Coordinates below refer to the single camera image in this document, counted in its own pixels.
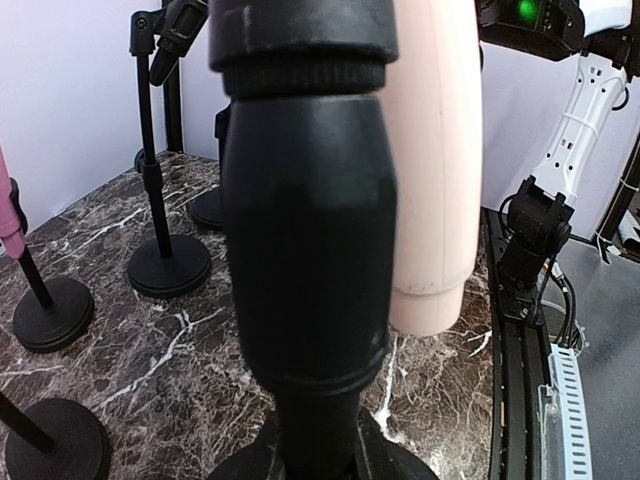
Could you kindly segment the black front rail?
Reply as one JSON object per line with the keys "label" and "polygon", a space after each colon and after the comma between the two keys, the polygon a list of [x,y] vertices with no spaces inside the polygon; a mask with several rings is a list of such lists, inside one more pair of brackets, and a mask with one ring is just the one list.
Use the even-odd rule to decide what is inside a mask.
{"label": "black front rail", "polygon": [[489,272],[493,348],[493,419],[489,477],[540,479],[539,388],[551,382],[550,341],[538,288],[506,283],[499,261],[507,250],[497,212],[481,213]]}

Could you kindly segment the black handheld microphone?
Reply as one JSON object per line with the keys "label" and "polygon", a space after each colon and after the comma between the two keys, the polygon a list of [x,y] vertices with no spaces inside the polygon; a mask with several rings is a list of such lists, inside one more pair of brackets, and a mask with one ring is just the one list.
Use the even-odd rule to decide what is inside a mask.
{"label": "black handheld microphone", "polygon": [[207,17],[206,1],[177,0],[163,8],[160,23],[154,29],[159,39],[149,73],[151,85],[164,84],[179,59],[187,55]]}

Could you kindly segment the black stand for left pink microphone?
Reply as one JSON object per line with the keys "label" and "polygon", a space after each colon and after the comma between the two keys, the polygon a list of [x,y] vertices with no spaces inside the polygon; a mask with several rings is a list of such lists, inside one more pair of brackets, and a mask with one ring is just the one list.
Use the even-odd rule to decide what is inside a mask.
{"label": "black stand for left pink microphone", "polygon": [[46,398],[21,411],[1,397],[10,433],[5,463],[12,479],[106,479],[111,446],[101,421],[83,405]]}

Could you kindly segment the right pink microphone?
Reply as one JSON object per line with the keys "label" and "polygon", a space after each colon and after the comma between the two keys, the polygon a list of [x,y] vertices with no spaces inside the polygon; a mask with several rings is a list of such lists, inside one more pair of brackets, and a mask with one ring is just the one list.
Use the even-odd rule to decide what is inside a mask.
{"label": "right pink microphone", "polygon": [[13,259],[20,259],[24,253],[27,228],[28,222],[19,203],[18,184],[10,177],[4,154],[1,154],[1,243]]}

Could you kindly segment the black stand for right pink microphone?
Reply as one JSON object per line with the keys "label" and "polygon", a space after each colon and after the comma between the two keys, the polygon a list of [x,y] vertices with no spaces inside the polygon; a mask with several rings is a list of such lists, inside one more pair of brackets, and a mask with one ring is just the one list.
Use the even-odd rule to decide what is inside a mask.
{"label": "black stand for right pink microphone", "polygon": [[26,244],[20,265],[30,289],[13,314],[13,333],[28,351],[60,351],[87,333],[95,302],[88,287],[73,278],[44,280]]}

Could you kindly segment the large pale pink microphone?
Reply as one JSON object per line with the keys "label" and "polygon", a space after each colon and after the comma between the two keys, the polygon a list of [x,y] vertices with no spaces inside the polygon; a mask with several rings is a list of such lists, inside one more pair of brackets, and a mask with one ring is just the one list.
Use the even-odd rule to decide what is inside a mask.
{"label": "large pale pink microphone", "polygon": [[452,327],[477,253],[483,115],[471,1],[397,1],[399,59],[380,98],[398,180],[390,321],[427,337]]}

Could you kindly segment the black stand for small pale microphone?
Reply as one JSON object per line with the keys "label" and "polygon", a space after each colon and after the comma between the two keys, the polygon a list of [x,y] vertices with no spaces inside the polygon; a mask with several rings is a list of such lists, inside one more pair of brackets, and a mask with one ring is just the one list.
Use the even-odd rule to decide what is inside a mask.
{"label": "black stand for small pale microphone", "polygon": [[[219,173],[223,170],[224,152],[231,117],[232,103],[215,116],[214,137],[218,141]],[[191,220],[200,228],[210,231],[223,229],[221,209],[221,188],[213,187],[198,195],[188,207]]]}

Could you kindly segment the black round-base mic stand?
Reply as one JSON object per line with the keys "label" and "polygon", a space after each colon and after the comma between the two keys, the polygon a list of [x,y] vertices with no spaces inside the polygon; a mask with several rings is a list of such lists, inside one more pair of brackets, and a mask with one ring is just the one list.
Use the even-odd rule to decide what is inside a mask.
{"label": "black round-base mic stand", "polygon": [[389,1],[214,1],[232,108],[222,207],[243,358],[273,397],[216,479],[430,479],[362,408],[389,349],[397,187]]}

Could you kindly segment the black stand for pink microphone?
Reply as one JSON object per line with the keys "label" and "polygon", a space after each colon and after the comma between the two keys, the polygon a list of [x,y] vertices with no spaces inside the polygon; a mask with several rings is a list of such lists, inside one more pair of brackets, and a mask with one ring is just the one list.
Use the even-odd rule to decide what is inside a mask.
{"label": "black stand for pink microphone", "polygon": [[106,479],[111,446],[101,421],[83,405],[46,398],[21,411],[1,397],[10,433],[5,463],[12,479]]}
{"label": "black stand for pink microphone", "polygon": [[20,265],[30,289],[13,314],[13,333],[28,351],[60,351],[87,333],[95,302],[88,287],[73,278],[44,280],[26,244]]}

